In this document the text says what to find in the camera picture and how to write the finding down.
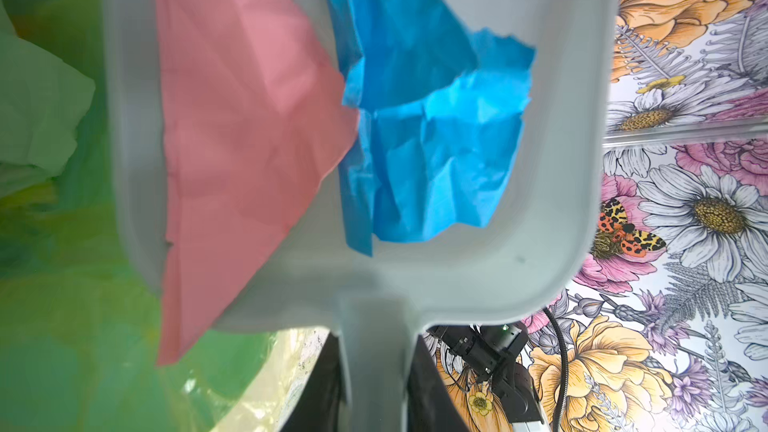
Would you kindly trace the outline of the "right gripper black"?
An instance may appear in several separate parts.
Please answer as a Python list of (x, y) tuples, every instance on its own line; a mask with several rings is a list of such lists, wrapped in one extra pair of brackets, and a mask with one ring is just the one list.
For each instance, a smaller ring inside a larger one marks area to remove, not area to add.
[(427, 347), (449, 398), (467, 426), (544, 426), (531, 376), (519, 356), (528, 343), (521, 322), (434, 326)]

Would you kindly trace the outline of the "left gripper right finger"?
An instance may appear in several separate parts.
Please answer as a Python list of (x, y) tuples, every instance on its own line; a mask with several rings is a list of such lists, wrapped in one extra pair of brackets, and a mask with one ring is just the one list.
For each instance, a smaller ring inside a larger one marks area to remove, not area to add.
[(407, 381), (408, 432), (467, 432), (423, 338), (416, 342)]

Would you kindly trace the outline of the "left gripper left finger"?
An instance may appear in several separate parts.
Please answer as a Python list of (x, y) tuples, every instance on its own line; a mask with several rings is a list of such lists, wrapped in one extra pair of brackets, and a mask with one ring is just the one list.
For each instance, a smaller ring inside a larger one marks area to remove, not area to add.
[(330, 334), (282, 432), (335, 432), (342, 401), (339, 339)]

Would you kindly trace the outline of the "grey-blue dustpan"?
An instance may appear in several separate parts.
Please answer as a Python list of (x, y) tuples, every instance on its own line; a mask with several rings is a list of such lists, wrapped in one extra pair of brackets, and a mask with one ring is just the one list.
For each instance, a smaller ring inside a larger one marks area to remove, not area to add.
[[(327, 0), (295, 1), (343, 77)], [(535, 51), (517, 155), (489, 224), (456, 224), (419, 243), (375, 240), (371, 255), (351, 249), (339, 179), (349, 150), (207, 330), (324, 326), (338, 335), (345, 431), (404, 430), (421, 333), (534, 314), (579, 271), (595, 235), (617, 0), (444, 1), (468, 29)], [(102, 5), (121, 239), (163, 299), (170, 245), (155, 0)]]

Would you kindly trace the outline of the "green bin with bag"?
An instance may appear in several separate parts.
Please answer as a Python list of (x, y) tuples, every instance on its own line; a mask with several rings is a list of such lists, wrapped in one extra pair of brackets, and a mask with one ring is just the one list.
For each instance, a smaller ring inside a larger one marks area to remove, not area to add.
[(159, 302), (116, 227), (100, 0), (1, 0), (1, 12), (95, 84), (63, 173), (1, 199), (2, 429), (276, 430), (324, 333), (211, 332), (157, 367)]

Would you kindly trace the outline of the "blue paper scrap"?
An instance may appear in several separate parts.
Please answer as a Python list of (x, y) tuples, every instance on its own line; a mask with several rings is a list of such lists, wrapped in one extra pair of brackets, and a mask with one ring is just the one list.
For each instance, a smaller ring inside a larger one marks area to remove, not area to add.
[(533, 48), (472, 31), (444, 0), (327, 0), (343, 102), (360, 114), (339, 166), (348, 246), (485, 227), (523, 131)]

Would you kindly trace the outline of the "pink paper scrap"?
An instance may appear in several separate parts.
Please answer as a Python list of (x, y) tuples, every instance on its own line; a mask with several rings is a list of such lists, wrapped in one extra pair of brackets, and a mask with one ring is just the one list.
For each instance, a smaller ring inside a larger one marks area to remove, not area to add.
[(295, 0), (155, 0), (168, 200), (157, 362), (177, 362), (304, 215), (357, 138)]

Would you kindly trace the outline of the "light green paper scrap right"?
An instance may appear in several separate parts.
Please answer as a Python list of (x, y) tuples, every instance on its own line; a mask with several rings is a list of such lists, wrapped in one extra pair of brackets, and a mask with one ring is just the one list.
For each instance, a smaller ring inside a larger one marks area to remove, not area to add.
[(16, 33), (1, 10), (1, 195), (60, 175), (95, 83)]

